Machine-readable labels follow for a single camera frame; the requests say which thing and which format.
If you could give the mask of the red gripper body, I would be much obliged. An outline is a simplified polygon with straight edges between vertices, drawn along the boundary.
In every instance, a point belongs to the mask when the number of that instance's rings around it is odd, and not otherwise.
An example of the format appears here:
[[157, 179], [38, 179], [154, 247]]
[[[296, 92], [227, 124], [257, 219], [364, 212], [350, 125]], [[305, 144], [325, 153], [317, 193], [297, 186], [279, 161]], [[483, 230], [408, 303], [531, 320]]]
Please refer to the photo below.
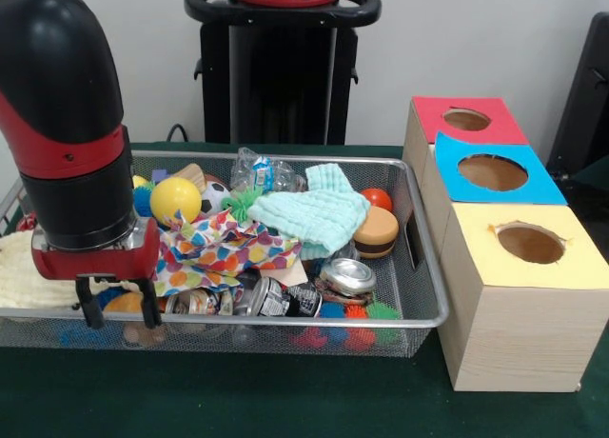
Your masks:
[[151, 279], [156, 271], [160, 231], [152, 218], [138, 218], [132, 232], [103, 249], [66, 251], [53, 248], [41, 228], [31, 237], [31, 254], [38, 272], [50, 280], [78, 277], [112, 281]]

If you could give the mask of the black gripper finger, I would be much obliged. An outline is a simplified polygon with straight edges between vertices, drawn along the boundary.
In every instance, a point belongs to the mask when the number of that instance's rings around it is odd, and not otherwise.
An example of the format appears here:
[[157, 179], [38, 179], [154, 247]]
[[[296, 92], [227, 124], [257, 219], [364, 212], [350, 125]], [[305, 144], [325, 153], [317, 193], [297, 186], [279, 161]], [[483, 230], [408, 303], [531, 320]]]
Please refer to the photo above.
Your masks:
[[142, 293], [144, 323], [148, 329], [156, 329], [162, 325], [162, 320], [153, 281], [149, 278], [138, 279], [137, 286]]
[[88, 278], [77, 278], [75, 290], [83, 311], [87, 326], [91, 329], [101, 329], [104, 324], [104, 316], [99, 303], [91, 293]]

